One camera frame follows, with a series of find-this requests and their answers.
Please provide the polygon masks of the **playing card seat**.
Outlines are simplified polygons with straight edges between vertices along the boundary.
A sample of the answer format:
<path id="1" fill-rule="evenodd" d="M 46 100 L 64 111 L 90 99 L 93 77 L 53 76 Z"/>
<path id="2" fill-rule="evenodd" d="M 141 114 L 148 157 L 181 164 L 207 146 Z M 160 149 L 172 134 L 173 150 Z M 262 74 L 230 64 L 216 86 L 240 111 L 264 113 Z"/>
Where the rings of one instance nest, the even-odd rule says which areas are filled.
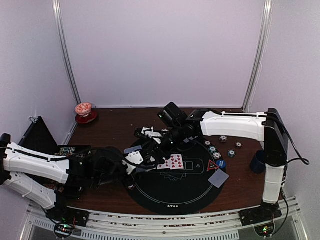
<path id="1" fill-rule="evenodd" d="M 141 145 L 138 145 L 138 146 L 133 146 L 133 147 L 130 147 L 130 148 L 127 148 L 124 150 L 124 153 L 125 154 L 130 154 L 132 152 L 136 152 L 136 151 L 140 151 L 142 149 L 142 146 Z"/>

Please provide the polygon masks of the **blue playing card deck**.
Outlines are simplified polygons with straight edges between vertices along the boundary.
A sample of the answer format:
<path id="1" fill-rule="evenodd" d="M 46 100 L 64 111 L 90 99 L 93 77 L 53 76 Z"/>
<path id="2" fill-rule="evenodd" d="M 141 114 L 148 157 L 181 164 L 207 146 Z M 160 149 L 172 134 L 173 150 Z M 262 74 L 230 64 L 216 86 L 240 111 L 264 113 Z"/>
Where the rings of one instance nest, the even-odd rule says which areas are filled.
<path id="1" fill-rule="evenodd" d="M 143 162 L 138 165 L 136 170 L 138 172 L 148 172 L 148 171 L 154 170 L 156 168 L 157 168 L 157 164 L 155 162 L 151 162 L 151 163 Z"/>

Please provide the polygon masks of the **green chip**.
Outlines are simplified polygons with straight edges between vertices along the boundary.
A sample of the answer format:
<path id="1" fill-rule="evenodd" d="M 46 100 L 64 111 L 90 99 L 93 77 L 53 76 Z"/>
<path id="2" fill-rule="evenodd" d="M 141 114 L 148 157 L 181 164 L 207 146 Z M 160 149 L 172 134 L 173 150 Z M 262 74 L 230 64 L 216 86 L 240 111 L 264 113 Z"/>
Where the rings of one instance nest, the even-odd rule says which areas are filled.
<path id="1" fill-rule="evenodd" d="M 210 152 L 211 154 L 214 154 L 214 153 L 217 152 L 217 148 L 216 148 L 214 145 L 210 146 L 210 147 L 208 148 L 208 150 L 209 150 L 209 152 Z"/>

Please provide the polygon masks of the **red triangle marker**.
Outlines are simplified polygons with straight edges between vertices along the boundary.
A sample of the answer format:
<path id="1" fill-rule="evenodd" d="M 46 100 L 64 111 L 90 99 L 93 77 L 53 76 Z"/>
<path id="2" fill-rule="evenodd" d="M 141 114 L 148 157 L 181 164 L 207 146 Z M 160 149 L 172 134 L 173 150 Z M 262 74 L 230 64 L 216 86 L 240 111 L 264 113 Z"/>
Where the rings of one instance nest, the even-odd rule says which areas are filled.
<path id="1" fill-rule="evenodd" d="M 214 161 L 212 161 L 212 160 L 208 161 L 208 166 L 207 166 L 207 171 L 208 172 L 211 171 L 211 170 L 216 170 L 218 168 L 219 168 L 219 166 Z"/>

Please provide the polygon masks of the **blue round blind button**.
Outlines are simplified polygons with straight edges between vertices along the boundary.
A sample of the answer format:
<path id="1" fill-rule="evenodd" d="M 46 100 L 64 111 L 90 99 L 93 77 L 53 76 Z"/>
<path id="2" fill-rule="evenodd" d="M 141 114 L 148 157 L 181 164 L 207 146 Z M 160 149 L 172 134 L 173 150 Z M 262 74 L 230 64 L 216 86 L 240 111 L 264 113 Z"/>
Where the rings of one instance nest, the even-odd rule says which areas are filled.
<path id="1" fill-rule="evenodd" d="M 219 168 L 224 169 L 227 166 L 227 163 L 224 160 L 220 159 L 216 161 L 216 165 Z"/>

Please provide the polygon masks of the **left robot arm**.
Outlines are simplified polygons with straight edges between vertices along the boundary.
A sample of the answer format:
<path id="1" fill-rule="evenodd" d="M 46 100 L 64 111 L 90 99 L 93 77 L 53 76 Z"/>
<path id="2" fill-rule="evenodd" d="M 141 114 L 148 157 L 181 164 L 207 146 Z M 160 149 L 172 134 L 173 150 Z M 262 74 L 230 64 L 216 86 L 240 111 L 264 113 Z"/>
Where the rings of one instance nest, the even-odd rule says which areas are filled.
<path id="1" fill-rule="evenodd" d="M 22 147 L 4 133 L 0 137 L 0 183 L 51 210 L 61 222 L 72 218 L 66 198 L 57 189 L 48 188 L 32 176 L 53 181 L 63 187 L 92 188 L 122 180 L 127 176 L 124 157 L 116 148 L 96 148 L 84 158 L 77 152 L 56 156 Z"/>

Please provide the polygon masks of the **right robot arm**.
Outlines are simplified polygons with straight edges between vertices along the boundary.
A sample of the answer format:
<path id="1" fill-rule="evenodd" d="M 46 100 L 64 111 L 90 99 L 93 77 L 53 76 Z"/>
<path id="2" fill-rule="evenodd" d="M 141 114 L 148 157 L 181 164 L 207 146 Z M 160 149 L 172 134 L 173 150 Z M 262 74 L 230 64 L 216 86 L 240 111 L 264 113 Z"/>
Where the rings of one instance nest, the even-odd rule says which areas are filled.
<path id="1" fill-rule="evenodd" d="M 278 201 L 283 196 L 290 163 L 288 145 L 294 141 L 275 108 L 257 113 L 196 109 L 187 115 L 171 102 L 157 115 L 169 128 L 168 131 L 157 132 L 147 127 L 140 131 L 144 137 L 155 142 L 151 152 L 157 160 L 168 158 L 173 147 L 190 137 L 230 136 L 263 142 L 266 173 L 262 201 L 258 207 L 240 211 L 240 219 L 243 225 L 249 225 L 282 216 Z"/>

